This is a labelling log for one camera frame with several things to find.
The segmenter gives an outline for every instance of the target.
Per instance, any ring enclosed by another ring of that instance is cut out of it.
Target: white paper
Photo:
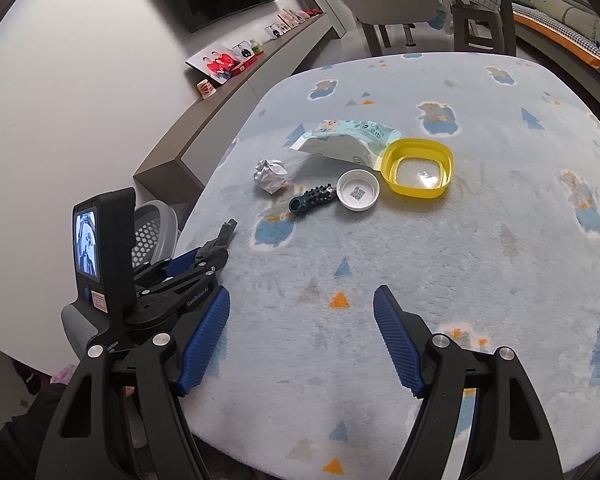
[[[286,183],[287,172],[279,160],[261,160],[256,166],[253,181],[269,193],[275,193]]]
[[[93,306],[95,308],[103,311],[105,314],[109,313],[107,311],[107,301],[104,299],[104,294],[100,294],[99,292],[92,290],[91,297],[93,298]]]

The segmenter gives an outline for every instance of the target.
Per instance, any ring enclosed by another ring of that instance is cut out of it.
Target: white chair
[[[342,0],[362,23],[371,56],[382,56],[374,25],[402,25],[407,46],[414,46],[410,25],[436,17],[437,0]]]

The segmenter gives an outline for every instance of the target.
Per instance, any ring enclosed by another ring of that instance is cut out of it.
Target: family photo
[[[187,59],[187,64],[223,84],[232,78],[232,70],[246,57],[231,51],[221,43],[212,43],[199,53]]]

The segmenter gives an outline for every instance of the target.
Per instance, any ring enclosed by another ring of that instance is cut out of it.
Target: qr code
[[[365,190],[364,189],[360,189],[358,186],[356,186],[356,189],[354,189],[350,195],[355,198],[356,200],[360,200],[364,195],[365,195]]]

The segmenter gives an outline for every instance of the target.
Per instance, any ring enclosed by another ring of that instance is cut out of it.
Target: white bottle cap
[[[347,209],[364,211],[378,200],[380,184],[368,171],[351,170],[338,179],[336,193]]]

